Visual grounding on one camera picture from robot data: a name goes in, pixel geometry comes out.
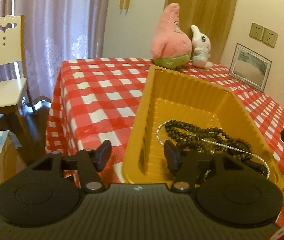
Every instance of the white plush toy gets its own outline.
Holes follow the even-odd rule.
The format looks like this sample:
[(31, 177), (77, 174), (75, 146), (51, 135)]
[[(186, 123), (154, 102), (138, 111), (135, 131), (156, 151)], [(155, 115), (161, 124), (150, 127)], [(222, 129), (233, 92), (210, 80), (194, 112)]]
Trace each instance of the white plush toy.
[(209, 38), (202, 34), (199, 28), (195, 25), (191, 26), (193, 32), (192, 46), (194, 48), (193, 65), (200, 68), (213, 67), (212, 62), (209, 62), (211, 43)]

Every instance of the pink plush toy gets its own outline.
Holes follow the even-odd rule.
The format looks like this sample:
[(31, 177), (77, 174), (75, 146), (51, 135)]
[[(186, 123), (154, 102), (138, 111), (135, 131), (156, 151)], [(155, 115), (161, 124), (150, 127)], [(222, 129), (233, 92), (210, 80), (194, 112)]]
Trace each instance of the pink plush toy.
[(179, 12), (178, 3), (168, 5), (156, 29), (151, 53), (160, 67), (175, 69), (190, 60), (192, 42), (179, 27)]

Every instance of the yellow plastic tray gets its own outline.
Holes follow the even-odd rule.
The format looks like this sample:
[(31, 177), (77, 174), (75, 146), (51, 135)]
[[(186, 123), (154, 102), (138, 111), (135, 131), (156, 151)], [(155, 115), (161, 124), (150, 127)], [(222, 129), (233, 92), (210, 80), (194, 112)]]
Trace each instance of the yellow plastic tray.
[[(233, 138), (244, 138), (253, 153), (269, 164), (270, 181), (283, 189), (282, 175), (267, 143), (231, 90), (158, 66), (149, 69), (125, 151), (122, 174), (127, 183), (166, 183), (171, 187), (174, 178), (156, 139), (158, 126), (171, 119), (201, 128), (219, 127)], [(160, 139), (169, 139), (164, 128)]]

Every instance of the red and white fabric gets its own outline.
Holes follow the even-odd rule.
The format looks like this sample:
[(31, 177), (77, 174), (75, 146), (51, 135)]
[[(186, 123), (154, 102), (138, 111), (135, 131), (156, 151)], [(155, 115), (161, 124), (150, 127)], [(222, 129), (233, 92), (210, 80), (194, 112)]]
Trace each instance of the red and white fabric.
[[(112, 156), (103, 172), (106, 184), (124, 182), (121, 163), (146, 82), (149, 59), (98, 58), (65, 61), (55, 85), (46, 129), (47, 153), (73, 155), (78, 150), (97, 148), (105, 139), (112, 143)], [(229, 87), (250, 113), (264, 135), (284, 178), (284, 109), (262, 92), (233, 79), (228, 68), (194, 68), (180, 71)], [(284, 225), (284, 205), (277, 220)]]

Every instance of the white wooden chair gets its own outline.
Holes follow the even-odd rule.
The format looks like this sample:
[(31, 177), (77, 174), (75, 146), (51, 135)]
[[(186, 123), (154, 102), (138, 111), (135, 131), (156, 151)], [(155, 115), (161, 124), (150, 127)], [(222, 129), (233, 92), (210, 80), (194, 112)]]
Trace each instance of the white wooden chair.
[(32, 137), (23, 118), (23, 114), (20, 113), (22, 97), (26, 92), (29, 102), (32, 104), (33, 114), (36, 114), (27, 86), (23, 25), (23, 15), (0, 17), (0, 65), (21, 61), (23, 71), (23, 78), (0, 82), (0, 114), (15, 112), (26, 138), (32, 142)]

